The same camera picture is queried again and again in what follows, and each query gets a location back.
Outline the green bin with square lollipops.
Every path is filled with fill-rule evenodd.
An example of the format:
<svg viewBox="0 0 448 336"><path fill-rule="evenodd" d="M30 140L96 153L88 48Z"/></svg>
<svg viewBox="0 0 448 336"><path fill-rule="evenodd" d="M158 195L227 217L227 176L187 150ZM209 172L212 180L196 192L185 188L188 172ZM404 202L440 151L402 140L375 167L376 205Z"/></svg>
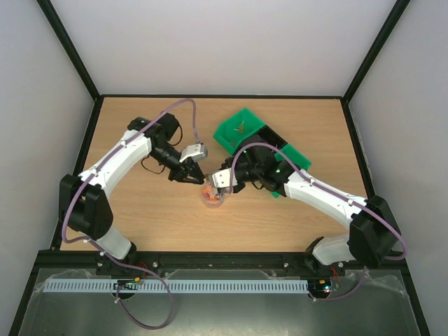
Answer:
<svg viewBox="0 0 448 336"><path fill-rule="evenodd" d="M243 140L255 134L265 123L248 108L243 108L224 120L215 131L213 138L231 155Z"/></svg>

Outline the black bin with swirl lollipops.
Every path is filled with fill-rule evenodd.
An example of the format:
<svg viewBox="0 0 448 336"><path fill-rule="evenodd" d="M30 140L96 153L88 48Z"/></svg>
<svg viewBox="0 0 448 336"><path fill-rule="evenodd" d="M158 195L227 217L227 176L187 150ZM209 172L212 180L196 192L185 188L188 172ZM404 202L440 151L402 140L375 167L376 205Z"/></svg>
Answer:
<svg viewBox="0 0 448 336"><path fill-rule="evenodd" d="M285 147L288 142L279 136L271 127L268 125L262 126L259 130L254 133L261 142L270 144L278 149Z"/></svg>

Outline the green bin with gummy candies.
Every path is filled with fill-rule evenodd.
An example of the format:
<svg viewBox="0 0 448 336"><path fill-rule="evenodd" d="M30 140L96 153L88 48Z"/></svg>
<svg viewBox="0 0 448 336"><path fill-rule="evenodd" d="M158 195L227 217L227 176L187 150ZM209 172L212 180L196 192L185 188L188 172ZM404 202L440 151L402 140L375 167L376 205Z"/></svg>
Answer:
<svg viewBox="0 0 448 336"><path fill-rule="evenodd" d="M274 159L268 168L268 174L270 176L274 176L275 174L282 175L282 170L285 172L293 171L288 163L283 164L283 161L285 160L284 156L286 156L295 166L303 170L308 170L311 166L312 163L289 143L284 145L273 143L272 145L279 150L274 151Z"/></svg>

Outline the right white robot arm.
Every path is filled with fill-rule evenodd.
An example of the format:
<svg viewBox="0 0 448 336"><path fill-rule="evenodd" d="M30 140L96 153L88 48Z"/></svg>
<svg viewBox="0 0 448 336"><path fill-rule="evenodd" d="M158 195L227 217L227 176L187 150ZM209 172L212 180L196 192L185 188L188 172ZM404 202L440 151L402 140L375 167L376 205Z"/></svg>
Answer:
<svg viewBox="0 0 448 336"><path fill-rule="evenodd" d="M344 234L318 237L305 250L303 263L313 274L353 260L378 268L385 260L398 261L407 255L393 252L396 244L405 247L406 243L384 198L366 199L328 185L268 143L242 146L211 175L211 181L227 193L238 193L246 183L257 181L264 189L304 202L341 224Z"/></svg>

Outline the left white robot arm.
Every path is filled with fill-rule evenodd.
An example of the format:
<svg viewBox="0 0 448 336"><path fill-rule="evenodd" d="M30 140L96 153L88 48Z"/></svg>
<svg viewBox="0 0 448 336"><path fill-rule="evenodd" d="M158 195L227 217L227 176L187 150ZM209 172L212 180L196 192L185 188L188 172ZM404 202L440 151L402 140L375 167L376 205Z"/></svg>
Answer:
<svg viewBox="0 0 448 336"><path fill-rule="evenodd" d="M115 259L126 259L135 245L114 226L109 197L136 163L153 158L169 170L170 181L204 182L198 162L207 157L206 146L196 141L176 150L170 140L178 128L178 120L170 113L153 121L136 118L100 161L77 176L64 176L59 185L62 236L71 228Z"/></svg>

